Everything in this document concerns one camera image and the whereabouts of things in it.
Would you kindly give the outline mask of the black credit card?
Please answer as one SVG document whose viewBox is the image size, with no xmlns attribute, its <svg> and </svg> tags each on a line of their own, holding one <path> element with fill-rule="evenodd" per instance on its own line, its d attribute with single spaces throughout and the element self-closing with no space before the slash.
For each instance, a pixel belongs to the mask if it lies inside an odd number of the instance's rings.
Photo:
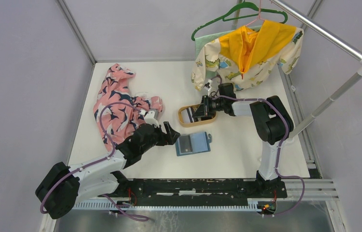
<svg viewBox="0 0 362 232">
<path fill-rule="evenodd" d="M 182 135 L 179 137 L 179 150 L 181 154 L 192 152 L 191 137 L 189 135 Z"/>
</svg>

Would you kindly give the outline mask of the oval wooden tray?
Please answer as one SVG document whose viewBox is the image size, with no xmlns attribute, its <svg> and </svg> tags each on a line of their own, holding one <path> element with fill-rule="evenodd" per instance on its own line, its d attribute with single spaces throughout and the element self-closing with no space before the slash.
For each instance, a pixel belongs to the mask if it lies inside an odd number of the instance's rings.
<svg viewBox="0 0 362 232">
<path fill-rule="evenodd" d="M 201 118 L 193 118 L 193 113 L 196 112 L 199 105 L 190 105 L 181 107 L 178 110 L 178 120 L 180 125 L 185 128 L 201 126 L 205 124 L 210 124 L 215 121 L 217 115 L 214 114 L 213 116 L 201 117 Z"/>
</svg>

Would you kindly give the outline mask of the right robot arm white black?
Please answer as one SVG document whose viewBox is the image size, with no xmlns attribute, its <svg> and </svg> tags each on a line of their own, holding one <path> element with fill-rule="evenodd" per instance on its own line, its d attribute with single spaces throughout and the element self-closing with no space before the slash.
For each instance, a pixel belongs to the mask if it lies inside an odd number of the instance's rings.
<svg viewBox="0 0 362 232">
<path fill-rule="evenodd" d="M 262 140 L 260 167 L 256 172 L 255 192 L 268 197 L 281 182 L 278 163 L 281 147 L 293 131 L 294 124 L 281 99 L 274 95 L 266 99 L 238 99 L 232 83 L 218 85 L 218 95 L 205 95 L 191 117 L 207 119 L 223 111 L 230 116 L 250 116 Z"/>
</svg>

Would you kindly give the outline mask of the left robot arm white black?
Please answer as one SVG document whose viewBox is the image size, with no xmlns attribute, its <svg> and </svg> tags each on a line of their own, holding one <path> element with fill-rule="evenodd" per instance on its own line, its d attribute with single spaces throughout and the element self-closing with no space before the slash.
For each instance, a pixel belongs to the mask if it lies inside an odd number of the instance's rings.
<svg viewBox="0 0 362 232">
<path fill-rule="evenodd" d="M 54 164 L 35 190 L 40 212 L 58 219 L 87 199 L 110 193 L 124 196 L 128 184 L 121 180 L 121 170 L 140 161 L 155 146 L 174 145 L 179 137 L 167 121 L 163 126 L 142 124 L 109 154 L 71 166 Z"/>
</svg>

